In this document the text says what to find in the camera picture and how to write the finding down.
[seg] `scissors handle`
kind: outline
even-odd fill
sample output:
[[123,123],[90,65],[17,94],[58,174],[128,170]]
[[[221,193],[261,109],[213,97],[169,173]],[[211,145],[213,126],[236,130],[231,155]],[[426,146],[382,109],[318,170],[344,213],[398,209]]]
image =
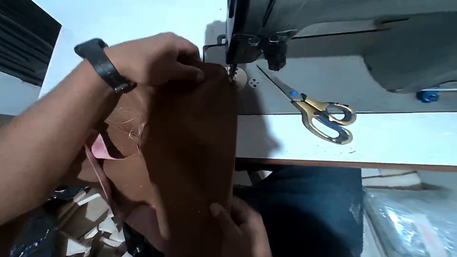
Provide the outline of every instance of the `scissors handle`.
[[[333,121],[338,125],[346,126],[353,124],[356,121],[356,112],[354,109],[345,104],[340,104],[337,102],[319,102],[314,99],[310,99],[309,97],[306,97],[304,101],[314,107],[316,110],[324,112],[330,121]],[[328,113],[328,108],[341,110],[344,113],[344,117],[342,119],[335,118],[333,115]]]
[[[325,115],[324,114],[325,112],[317,111],[316,109],[314,109],[313,107],[308,105],[306,102],[292,101],[292,104],[302,113],[303,125],[305,125],[305,127],[309,131],[311,131],[313,134],[315,134],[316,136],[318,136],[326,141],[329,141],[331,143],[339,144],[339,145],[345,145],[352,141],[352,133],[349,130],[341,127],[340,124],[337,122],[337,121],[340,121],[343,123],[348,123],[349,121],[345,120],[346,115],[344,118],[339,120],[333,116]],[[349,107],[347,107],[345,105],[338,104],[338,107],[340,107],[340,106],[344,106],[344,107],[350,109]],[[354,117],[353,118],[351,117],[351,119],[350,119],[350,120],[353,119],[352,123],[355,121],[355,114],[353,116]],[[313,121],[312,121],[313,118],[315,118],[316,120],[318,120],[325,126],[329,127],[330,129],[333,129],[336,132],[338,132],[338,136],[331,137],[331,136],[325,134],[324,132],[320,131],[316,126],[314,126]]]
[[337,103],[337,102],[328,102],[328,104],[329,104],[329,106],[327,108],[333,107],[333,108],[343,111],[343,113],[344,113],[344,117],[342,119],[337,119],[333,115],[328,114],[330,121],[336,122],[341,126],[350,125],[356,121],[356,117],[357,117],[356,112],[351,107],[349,107],[345,104]]

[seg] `right hand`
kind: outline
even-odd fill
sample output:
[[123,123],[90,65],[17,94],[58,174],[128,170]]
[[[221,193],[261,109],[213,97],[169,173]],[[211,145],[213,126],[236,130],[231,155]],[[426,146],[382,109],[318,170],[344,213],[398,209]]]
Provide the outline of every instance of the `right hand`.
[[222,256],[271,257],[262,216],[245,201],[233,197],[231,215],[218,203],[209,209],[222,229]]

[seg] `scissors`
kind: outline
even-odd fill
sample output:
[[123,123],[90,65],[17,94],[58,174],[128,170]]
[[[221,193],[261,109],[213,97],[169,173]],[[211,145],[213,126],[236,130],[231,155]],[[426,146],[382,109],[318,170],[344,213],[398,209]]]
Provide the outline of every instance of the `scissors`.
[[[348,144],[352,141],[352,133],[342,127],[353,124],[356,121],[356,112],[352,108],[345,104],[335,102],[319,102],[313,100],[307,95],[298,93],[295,89],[284,84],[271,72],[261,68],[258,65],[257,67],[262,71],[263,74],[265,74],[265,76],[267,76],[269,80],[271,80],[277,87],[279,87],[279,89],[281,89],[284,94],[286,94],[286,96],[291,100],[291,103],[302,113],[303,125],[305,125],[305,127],[314,135],[339,145]],[[327,108],[329,107],[343,111],[344,117],[342,119],[335,118],[327,111]],[[325,126],[335,130],[339,135],[337,137],[331,137],[320,131],[314,126],[312,122],[313,118],[317,119]]]

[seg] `black watch strap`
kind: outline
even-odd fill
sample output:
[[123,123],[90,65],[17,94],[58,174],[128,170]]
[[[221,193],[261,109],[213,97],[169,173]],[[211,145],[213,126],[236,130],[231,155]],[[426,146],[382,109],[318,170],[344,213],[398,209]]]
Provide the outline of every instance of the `black watch strap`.
[[97,74],[117,93],[125,93],[136,87],[136,83],[123,77],[114,67],[103,50],[108,45],[99,38],[93,38],[74,47],[74,52],[85,58]]

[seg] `blue knob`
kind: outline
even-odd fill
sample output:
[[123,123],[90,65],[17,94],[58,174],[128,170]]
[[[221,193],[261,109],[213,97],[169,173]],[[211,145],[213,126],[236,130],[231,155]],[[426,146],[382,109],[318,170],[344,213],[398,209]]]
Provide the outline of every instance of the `blue knob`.
[[421,102],[436,102],[440,99],[438,91],[418,91],[416,97]]

